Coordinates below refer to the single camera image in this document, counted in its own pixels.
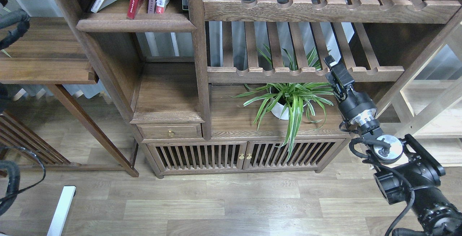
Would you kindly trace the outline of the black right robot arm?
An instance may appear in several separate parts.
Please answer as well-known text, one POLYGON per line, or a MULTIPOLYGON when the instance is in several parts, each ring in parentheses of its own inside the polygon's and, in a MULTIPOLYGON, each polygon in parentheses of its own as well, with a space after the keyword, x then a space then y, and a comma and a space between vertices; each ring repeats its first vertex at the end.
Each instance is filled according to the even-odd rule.
POLYGON ((383 197, 406 208, 386 235, 460 236, 462 215, 439 190, 443 166, 410 134, 399 139, 385 134, 376 119, 376 105, 365 92, 356 92, 354 79, 332 56, 324 58, 345 131, 358 134, 349 143, 354 155, 374 166, 383 197))

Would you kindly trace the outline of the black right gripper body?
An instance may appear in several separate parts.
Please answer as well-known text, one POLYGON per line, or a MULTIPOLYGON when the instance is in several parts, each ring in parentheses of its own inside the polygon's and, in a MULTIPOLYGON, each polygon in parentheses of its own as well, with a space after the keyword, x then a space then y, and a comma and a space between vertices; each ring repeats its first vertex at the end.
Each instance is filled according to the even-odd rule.
POLYGON ((355 83, 345 65, 327 64, 330 72, 326 74, 338 101, 338 107, 345 126, 377 126, 377 107, 365 92, 357 92, 355 83))

